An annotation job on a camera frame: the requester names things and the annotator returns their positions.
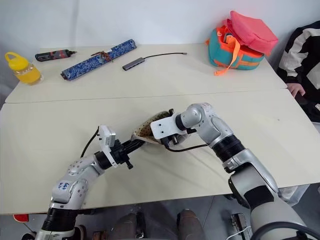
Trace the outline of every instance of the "white table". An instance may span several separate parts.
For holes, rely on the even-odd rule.
[[[0,114],[0,214],[46,212],[52,187],[98,125],[111,126],[124,142],[155,113],[181,112],[197,102],[215,106],[279,187],[320,182],[320,135],[286,89],[6,103]],[[194,134],[183,146],[201,143]],[[98,150],[95,140],[87,154]],[[231,192],[229,175],[208,147],[174,153],[148,144],[130,158],[133,169],[122,165],[98,178],[84,208]]]
[[[214,76],[216,67],[208,60],[205,44],[138,45],[137,48],[73,81],[61,76],[67,69],[111,46],[78,47],[69,58],[45,62],[34,60],[44,80],[29,86],[19,83],[6,99],[7,103],[31,103],[83,99],[180,96],[241,91],[284,89],[287,86],[264,59],[255,70],[231,69],[223,76]],[[41,49],[50,52],[54,49]],[[122,66],[140,57],[170,52],[187,55],[166,55],[148,58],[144,63],[124,71]]]

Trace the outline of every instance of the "yellow bottle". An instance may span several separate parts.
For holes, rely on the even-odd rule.
[[[23,83],[33,85],[42,80],[41,73],[32,64],[29,63],[26,58],[20,56],[15,52],[7,52],[5,55],[5,60],[9,64],[9,68],[13,71],[13,74]]]

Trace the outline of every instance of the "white wall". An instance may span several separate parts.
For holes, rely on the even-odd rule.
[[[30,59],[38,48],[105,46],[130,38],[137,44],[203,43],[230,10],[263,19],[277,35],[268,58],[273,66],[290,33],[320,19],[319,0],[0,0],[0,65],[6,65],[7,51]],[[13,81],[4,69],[0,84]]]

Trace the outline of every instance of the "person's hand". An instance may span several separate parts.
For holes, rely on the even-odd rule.
[[[287,83],[286,85],[288,86],[288,90],[294,98],[296,97],[297,93],[300,93],[301,96],[305,95],[306,93],[300,83]]]

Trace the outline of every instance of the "yellow bottle cap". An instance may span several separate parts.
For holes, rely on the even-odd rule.
[[[4,57],[5,60],[7,60],[7,62],[9,63],[9,68],[14,71],[23,70],[29,65],[29,62],[26,58],[12,51],[7,52]]]

